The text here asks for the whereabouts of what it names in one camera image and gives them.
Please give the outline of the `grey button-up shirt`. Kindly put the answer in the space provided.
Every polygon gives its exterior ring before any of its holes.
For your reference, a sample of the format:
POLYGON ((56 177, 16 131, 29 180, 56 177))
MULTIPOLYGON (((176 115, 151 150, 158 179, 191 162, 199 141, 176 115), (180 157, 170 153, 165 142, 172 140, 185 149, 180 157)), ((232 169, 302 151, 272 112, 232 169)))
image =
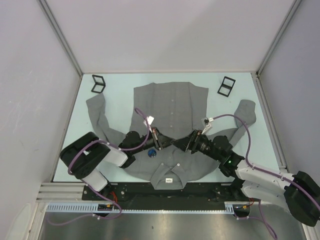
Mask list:
MULTIPOLYGON (((133 90, 133 105, 147 116, 160 133, 173 139, 186 137, 192 130, 203 129, 202 119, 207 116, 208 88, 189 82, 150 83, 133 90)), ((86 101, 89 119, 96 135, 119 145, 125 134, 112 129, 106 116, 106 100, 102 93, 86 101)), ((221 130, 208 138, 226 136, 232 146, 244 136, 242 125, 253 125, 256 120, 255 102, 242 99, 235 111, 235 128, 221 130)), ((218 162, 196 152, 182 152, 169 146, 150 158, 146 151, 135 154, 135 161, 124 171, 136 178, 149 181, 155 190, 181 190, 187 182, 196 181, 218 167, 218 162)))

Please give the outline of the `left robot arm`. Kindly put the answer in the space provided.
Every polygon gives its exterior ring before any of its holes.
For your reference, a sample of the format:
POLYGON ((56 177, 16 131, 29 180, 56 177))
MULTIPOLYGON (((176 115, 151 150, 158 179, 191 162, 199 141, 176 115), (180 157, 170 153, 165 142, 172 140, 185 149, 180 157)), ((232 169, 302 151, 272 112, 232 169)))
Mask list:
POLYGON ((127 168, 135 160, 135 154, 149 150, 163 150, 171 145, 172 138, 151 128, 149 134, 140 136, 136 131, 128 132, 118 146, 104 143, 93 132, 65 147, 59 158, 68 167, 68 173, 93 188, 93 194, 100 200, 110 196, 110 182, 98 170, 102 162, 127 168))

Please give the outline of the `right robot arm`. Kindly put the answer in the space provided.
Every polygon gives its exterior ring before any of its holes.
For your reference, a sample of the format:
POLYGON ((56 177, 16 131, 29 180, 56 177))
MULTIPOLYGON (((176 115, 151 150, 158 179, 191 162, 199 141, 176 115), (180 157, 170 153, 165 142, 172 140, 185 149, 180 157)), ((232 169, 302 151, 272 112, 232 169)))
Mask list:
POLYGON ((250 163, 233 151, 223 135, 210 140, 195 130, 187 137, 172 141, 172 145, 218 161, 220 171, 234 178, 230 194, 235 200, 248 197, 266 201, 289 211, 296 220, 310 227, 320 220, 320 187, 309 174, 285 173, 250 163))

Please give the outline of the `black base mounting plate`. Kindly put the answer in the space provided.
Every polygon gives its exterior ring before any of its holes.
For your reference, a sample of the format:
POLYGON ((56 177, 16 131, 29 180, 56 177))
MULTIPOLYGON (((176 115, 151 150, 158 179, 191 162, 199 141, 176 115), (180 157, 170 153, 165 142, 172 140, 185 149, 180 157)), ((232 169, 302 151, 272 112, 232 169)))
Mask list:
POLYGON ((183 189, 178 190, 156 190, 149 182, 111 182, 97 193, 89 186, 84 186, 81 198, 85 201, 103 201, 106 197, 118 203, 132 200, 134 197, 204 197, 215 202, 254 200, 253 197, 245 196, 231 182, 188 182, 183 189))

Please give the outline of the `black display box, right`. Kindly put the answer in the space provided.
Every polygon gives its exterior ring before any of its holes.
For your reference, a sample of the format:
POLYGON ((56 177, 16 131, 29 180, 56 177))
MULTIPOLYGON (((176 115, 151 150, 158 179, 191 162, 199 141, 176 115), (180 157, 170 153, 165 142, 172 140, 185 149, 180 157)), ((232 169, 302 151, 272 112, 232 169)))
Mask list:
POLYGON ((219 95, 222 95, 222 96, 228 98, 232 92, 232 89, 233 89, 235 83, 236 83, 235 79, 230 78, 228 76, 224 76, 217 93, 219 95))

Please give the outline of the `black display box,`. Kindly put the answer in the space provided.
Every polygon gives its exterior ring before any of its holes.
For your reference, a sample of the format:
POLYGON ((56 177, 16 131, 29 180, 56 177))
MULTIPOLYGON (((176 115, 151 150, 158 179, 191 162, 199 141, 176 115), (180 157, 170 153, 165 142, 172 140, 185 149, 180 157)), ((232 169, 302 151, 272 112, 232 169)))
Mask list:
POLYGON ((217 93, 219 95, 222 95, 222 96, 228 98, 232 92, 232 89, 233 89, 235 83, 236 83, 235 79, 230 78, 228 76, 224 76, 217 93))
POLYGON ((106 82, 104 77, 102 75, 93 74, 92 79, 94 81, 94 85, 91 89, 91 92, 95 94, 101 94, 106 87, 106 82))

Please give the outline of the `black display box, left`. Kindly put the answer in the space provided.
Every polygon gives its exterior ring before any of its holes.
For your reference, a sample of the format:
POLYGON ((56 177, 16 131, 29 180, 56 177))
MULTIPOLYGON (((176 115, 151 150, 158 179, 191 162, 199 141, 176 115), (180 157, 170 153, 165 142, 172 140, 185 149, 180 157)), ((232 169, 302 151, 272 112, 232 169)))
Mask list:
POLYGON ((92 79, 94 81, 94 85, 91 89, 91 92, 95 94, 101 94, 106 87, 106 82, 104 77, 102 75, 93 74, 92 79))

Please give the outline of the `aluminium frame rail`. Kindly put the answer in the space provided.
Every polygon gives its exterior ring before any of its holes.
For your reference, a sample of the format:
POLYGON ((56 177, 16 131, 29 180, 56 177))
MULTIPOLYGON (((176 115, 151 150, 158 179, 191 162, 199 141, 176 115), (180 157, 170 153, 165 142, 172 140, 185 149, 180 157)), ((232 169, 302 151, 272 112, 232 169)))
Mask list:
POLYGON ((84 183, 47 182, 42 183, 36 197, 43 203, 78 203, 82 202, 84 183))

